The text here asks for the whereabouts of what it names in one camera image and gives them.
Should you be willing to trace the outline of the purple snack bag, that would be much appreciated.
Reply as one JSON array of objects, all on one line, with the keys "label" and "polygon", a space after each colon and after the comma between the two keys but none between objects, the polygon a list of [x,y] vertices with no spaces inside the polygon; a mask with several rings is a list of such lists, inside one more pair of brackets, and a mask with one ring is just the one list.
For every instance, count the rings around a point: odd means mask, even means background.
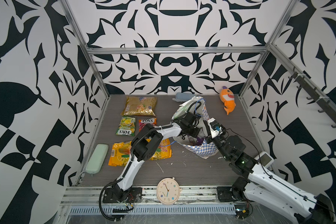
[{"label": "purple snack bag", "polygon": [[193,137],[188,135],[189,145],[191,146],[200,146],[203,144],[205,138],[203,136],[198,135],[197,137]]}]

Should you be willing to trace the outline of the blue checkered paper bag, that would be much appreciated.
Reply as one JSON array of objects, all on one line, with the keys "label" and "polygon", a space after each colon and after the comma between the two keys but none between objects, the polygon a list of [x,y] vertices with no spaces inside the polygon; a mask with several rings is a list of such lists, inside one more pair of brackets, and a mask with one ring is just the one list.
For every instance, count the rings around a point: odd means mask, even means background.
[{"label": "blue checkered paper bag", "polygon": [[203,97],[193,96],[180,104],[172,119],[177,124],[183,121],[187,123],[187,129],[182,130],[179,136],[173,137],[174,141],[203,159],[218,152],[214,143],[208,143],[205,139],[211,132],[205,125],[210,118]]}]

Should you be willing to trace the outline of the pink fruit candy bag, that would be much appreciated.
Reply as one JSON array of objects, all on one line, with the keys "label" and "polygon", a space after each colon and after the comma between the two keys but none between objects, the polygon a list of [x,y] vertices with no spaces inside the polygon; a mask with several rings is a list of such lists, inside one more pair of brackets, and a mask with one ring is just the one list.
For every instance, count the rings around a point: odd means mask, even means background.
[{"label": "pink fruit candy bag", "polygon": [[140,119],[139,120],[139,131],[141,131],[144,128],[144,126],[146,126],[147,124],[156,126],[157,118]]}]

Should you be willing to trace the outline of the orange yellow snack bag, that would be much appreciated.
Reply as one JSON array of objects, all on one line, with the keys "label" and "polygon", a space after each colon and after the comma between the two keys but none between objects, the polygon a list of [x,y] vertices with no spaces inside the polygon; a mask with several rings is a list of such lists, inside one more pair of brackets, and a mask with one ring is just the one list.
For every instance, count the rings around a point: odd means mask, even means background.
[{"label": "orange yellow snack bag", "polygon": [[126,166],[130,157],[131,142],[119,142],[113,144],[111,156],[108,162],[109,166]]},{"label": "orange yellow snack bag", "polygon": [[172,156],[171,142],[169,139],[165,139],[159,144],[157,150],[150,158],[150,160],[155,161],[161,159],[168,159],[171,158],[171,156]]}]

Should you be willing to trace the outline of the gold snack bag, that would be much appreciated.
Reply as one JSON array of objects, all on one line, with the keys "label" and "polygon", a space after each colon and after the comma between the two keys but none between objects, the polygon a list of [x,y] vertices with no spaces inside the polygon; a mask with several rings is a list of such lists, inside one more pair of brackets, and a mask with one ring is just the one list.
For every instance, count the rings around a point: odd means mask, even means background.
[{"label": "gold snack bag", "polygon": [[122,116],[155,116],[157,97],[127,96]]}]

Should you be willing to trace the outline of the green yellow snack packet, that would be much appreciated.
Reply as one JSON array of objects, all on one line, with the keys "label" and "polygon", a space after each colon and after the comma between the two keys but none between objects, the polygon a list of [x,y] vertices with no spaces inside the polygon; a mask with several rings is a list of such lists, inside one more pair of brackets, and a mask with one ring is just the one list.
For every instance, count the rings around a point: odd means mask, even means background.
[{"label": "green yellow snack packet", "polygon": [[135,136],[136,119],[134,117],[123,116],[116,135]]}]

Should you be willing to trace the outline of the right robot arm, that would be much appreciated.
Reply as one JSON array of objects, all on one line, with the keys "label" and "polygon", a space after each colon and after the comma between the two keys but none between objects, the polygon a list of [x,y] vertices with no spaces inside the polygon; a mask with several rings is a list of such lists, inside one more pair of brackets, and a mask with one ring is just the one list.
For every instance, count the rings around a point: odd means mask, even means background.
[{"label": "right robot arm", "polygon": [[308,193],[265,168],[244,152],[238,135],[226,137],[226,129],[214,118],[204,122],[206,139],[214,143],[240,177],[231,187],[232,197],[254,201],[279,213],[293,224],[336,224],[331,200],[323,194]]}]

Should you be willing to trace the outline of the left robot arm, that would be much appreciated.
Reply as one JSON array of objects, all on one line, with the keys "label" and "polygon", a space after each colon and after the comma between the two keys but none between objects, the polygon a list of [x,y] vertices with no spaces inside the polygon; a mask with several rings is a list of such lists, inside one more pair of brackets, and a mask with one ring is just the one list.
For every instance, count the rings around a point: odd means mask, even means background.
[{"label": "left robot arm", "polygon": [[153,126],[148,124],[144,126],[131,141],[129,160],[121,175],[102,189],[101,198],[104,203],[128,201],[127,197],[138,171],[143,163],[155,154],[160,143],[165,139],[182,135],[198,136],[200,118],[201,115],[197,113],[186,112],[176,119],[172,119],[168,125]]}]

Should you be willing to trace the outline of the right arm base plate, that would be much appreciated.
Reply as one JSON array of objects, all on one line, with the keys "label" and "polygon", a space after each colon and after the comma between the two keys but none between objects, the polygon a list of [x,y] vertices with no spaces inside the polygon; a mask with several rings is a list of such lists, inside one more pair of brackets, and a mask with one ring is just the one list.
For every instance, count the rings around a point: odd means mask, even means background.
[{"label": "right arm base plate", "polygon": [[244,202],[253,199],[254,191],[239,186],[217,187],[217,198],[220,202]]}]

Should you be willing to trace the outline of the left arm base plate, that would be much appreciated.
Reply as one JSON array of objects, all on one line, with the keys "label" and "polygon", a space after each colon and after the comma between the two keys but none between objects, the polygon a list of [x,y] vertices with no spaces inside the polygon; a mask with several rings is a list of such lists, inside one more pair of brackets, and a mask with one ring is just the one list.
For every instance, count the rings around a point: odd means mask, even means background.
[{"label": "left arm base plate", "polygon": [[142,198],[142,188],[130,188],[126,191],[107,188],[103,194],[103,203],[134,203]]}]

